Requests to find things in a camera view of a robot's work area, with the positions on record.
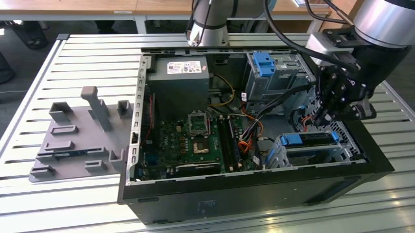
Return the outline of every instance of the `power supply label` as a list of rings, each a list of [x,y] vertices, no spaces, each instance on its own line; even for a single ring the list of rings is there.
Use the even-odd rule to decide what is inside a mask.
[[[201,73],[200,61],[169,62],[167,64],[167,74]]]

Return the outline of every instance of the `slotted metal surface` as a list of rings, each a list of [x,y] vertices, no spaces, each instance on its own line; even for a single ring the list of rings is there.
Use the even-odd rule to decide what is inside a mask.
[[[300,44],[307,35],[294,39]],[[274,35],[238,34],[232,45],[282,45]],[[96,85],[107,104],[133,100],[140,47],[185,46],[184,36],[72,35],[57,41],[0,141],[0,232],[406,232],[415,228],[415,115],[387,83],[364,122],[396,172],[328,204],[144,226],[116,204],[119,175],[37,183],[28,172],[51,119],[52,102],[85,106],[81,87]]]

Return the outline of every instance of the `table leg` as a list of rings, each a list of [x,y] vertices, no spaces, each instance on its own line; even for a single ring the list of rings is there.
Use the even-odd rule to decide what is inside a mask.
[[[318,19],[312,20],[310,27],[308,27],[308,30],[307,30],[307,33],[318,32],[320,30],[322,25],[323,25],[322,20],[318,20]]]
[[[135,21],[136,21],[137,33],[147,34],[145,16],[135,16]]]

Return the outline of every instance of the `sticker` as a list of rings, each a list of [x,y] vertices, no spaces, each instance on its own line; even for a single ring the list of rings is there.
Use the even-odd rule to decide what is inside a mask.
[[[115,14],[132,14],[132,11],[115,11]]]
[[[200,61],[193,62],[169,62],[167,64],[168,74],[201,73]]]
[[[254,156],[252,161],[254,161],[254,163],[256,163],[256,165],[259,165],[259,158],[256,156]]]
[[[240,93],[240,98],[242,98],[242,101],[247,102],[247,93],[246,92]]]
[[[197,212],[204,214],[208,210],[212,210],[216,205],[216,200],[205,200],[197,203]]]

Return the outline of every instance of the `yellow wire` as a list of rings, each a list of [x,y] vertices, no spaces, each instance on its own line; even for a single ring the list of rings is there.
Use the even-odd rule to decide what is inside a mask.
[[[233,89],[231,83],[228,82],[228,80],[225,80],[224,77],[221,77],[219,74],[213,74],[213,76],[217,76],[217,77],[227,83],[227,85],[229,86],[229,88],[231,88],[231,90],[232,90],[232,97],[231,97],[231,99],[229,99],[227,102],[224,102],[224,103],[213,103],[213,104],[209,104],[209,106],[213,106],[213,107],[225,106],[225,105],[228,105],[228,104],[233,101],[233,99],[235,99],[235,89]]]

